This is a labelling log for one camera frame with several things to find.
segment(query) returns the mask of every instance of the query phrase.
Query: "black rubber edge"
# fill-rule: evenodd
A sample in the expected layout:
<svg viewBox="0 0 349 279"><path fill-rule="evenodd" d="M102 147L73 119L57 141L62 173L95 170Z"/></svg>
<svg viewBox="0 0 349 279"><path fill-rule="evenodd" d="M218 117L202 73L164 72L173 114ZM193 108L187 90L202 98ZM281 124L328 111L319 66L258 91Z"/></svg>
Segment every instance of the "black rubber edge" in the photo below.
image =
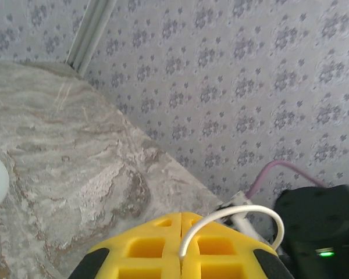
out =
<svg viewBox="0 0 349 279"><path fill-rule="evenodd" d="M254 250L254 254L268 279L294 279L277 256L262 249Z"/></svg>
<svg viewBox="0 0 349 279"><path fill-rule="evenodd" d="M74 269L69 279L94 279L110 250L101 248L86 254Z"/></svg>

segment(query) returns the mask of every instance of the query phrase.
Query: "green led light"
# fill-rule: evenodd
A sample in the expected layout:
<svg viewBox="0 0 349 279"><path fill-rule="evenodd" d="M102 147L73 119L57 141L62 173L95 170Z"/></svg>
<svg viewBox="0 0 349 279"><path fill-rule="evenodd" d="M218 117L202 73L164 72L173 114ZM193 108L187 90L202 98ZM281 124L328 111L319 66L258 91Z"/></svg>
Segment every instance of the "green led light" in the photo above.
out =
<svg viewBox="0 0 349 279"><path fill-rule="evenodd" d="M322 252L322 253L319 253L319 255L321 257L332 257L333 255L335 255L334 252Z"/></svg>

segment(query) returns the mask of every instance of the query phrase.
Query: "pink cable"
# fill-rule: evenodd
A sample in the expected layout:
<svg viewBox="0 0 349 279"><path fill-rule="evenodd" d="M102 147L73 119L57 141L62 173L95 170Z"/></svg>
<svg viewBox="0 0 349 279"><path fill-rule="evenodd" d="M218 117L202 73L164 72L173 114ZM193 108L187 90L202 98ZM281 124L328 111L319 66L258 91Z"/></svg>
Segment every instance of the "pink cable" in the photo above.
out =
<svg viewBox="0 0 349 279"><path fill-rule="evenodd" d="M270 163L268 163L260 171L260 173L258 174L255 182L252 184L251 189L245 194L245 197L247 199L250 199L254 194L256 194L256 192L261 188L262 180L265 178L267 173L270 171L270 169L272 167L277 166L277 165L281 165L281 166L287 167L290 170L295 171L296 173L298 173L299 175L305 177L307 180L309 180L310 182L313 182L317 186L320 186L320 187L326 187L327 186L321 180L318 180L315 177L310 176L309 174L307 174L306 172L300 170L297 166L295 166L294 164L291 164L290 162L287 162L287 161L284 161L284 160L274 160L274 161L271 161Z"/></svg>

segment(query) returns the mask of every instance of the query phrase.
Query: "yellow plastic object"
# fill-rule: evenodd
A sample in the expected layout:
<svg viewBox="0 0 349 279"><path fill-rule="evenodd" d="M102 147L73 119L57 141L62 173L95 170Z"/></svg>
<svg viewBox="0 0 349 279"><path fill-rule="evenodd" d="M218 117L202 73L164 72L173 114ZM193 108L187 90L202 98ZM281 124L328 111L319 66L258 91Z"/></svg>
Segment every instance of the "yellow plastic object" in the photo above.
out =
<svg viewBox="0 0 349 279"><path fill-rule="evenodd" d="M109 249L96 279L264 279L255 249L276 255L269 246L216 222L191 240L180 263L180 241L202 217L172 213L132 228L94 246Z"/></svg>

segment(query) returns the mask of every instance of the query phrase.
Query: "cable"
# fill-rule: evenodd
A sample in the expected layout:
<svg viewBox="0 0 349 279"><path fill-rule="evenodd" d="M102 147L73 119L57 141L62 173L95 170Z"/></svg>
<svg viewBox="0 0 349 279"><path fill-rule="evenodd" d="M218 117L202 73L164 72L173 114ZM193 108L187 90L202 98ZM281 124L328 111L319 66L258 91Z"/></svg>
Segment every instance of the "cable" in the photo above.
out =
<svg viewBox="0 0 349 279"><path fill-rule="evenodd" d="M221 209L218 211L215 211L208 215L207 217L204 217L200 221L196 222L187 232L183 240L181 241L180 250L179 250L179 257L182 260L187 252L187 248L190 244L191 239L195 236L195 234L203 228L208 223L215 221L219 218L226 217L228 215L242 213L242 212L261 212L269 215L271 218L275 220L278 227L277 237L274 240L272 244L272 248L276 250L279 245L282 243L283 237L284 237L284 225L283 221L281 220L280 216L272 209L266 208L261 205L241 205L241 206L232 206L230 208Z"/></svg>
<svg viewBox="0 0 349 279"><path fill-rule="evenodd" d="M270 171L270 169L274 166L284 166L290 170L293 170L294 172L298 173L299 175L305 177L307 180L310 182L316 184L319 187L324 187L326 188L326 184L323 183L321 180L316 179L315 177L310 176L303 170L300 170L297 166L294 164L291 164L290 162L284 161L284 160L274 160L268 163L263 169L260 171L258 174L255 182L252 184L251 189L245 194L247 199L250 199L256 192L261 188L262 180L265 178L267 173Z"/></svg>

